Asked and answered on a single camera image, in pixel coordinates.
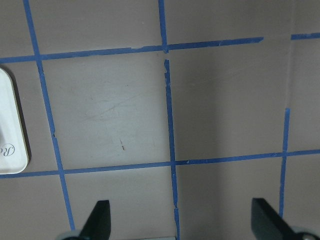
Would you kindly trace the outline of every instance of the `white lid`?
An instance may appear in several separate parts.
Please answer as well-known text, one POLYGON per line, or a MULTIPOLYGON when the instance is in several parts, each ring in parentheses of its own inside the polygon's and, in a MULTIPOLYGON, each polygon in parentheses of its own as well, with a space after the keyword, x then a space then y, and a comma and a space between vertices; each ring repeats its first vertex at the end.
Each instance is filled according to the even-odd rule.
POLYGON ((14 86, 0 68, 0 174, 22 172, 28 159, 14 86))

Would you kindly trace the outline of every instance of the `floor tile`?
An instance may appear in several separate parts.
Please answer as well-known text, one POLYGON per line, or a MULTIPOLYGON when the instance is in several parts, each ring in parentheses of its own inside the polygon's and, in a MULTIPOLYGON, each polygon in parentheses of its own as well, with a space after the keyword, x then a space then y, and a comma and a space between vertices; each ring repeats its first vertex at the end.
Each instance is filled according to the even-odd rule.
POLYGON ((320 2, 295 0, 293 34, 320 32, 320 2))
POLYGON ((168 43, 290 34, 290 0, 167 0, 168 43))
POLYGON ((42 54, 161 45, 158 1, 30 0, 42 54))
POLYGON ((33 55, 23 1, 2 0, 0 58, 33 55))
POLYGON ((65 169, 170 160, 161 53, 50 60, 44 71, 65 169))
POLYGON ((2 239, 51 240, 70 229, 59 176, 0 182, 2 239))
POLYGON ((170 167, 66 175, 75 227, 98 200, 109 200, 111 240, 176 235, 170 167))
POLYGON ((170 53, 177 160, 282 151, 286 40, 170 53))
POLYGON ((290 151, 320 149, 320 41, 293 41, 290 66, 290 151))
POLYGON ((290 226, 320 236, 320 155, 291 156, 286 162, 284 214, 290 226))
POLYGON ((1 65, 17 83, 19 99, 31 149, 24 172, 57 170, 44 98, 35 62, 1 65))
POLYGON ((247 239, 252 198, 278 210, 280 158, 177 167, 180 239, 247 239))

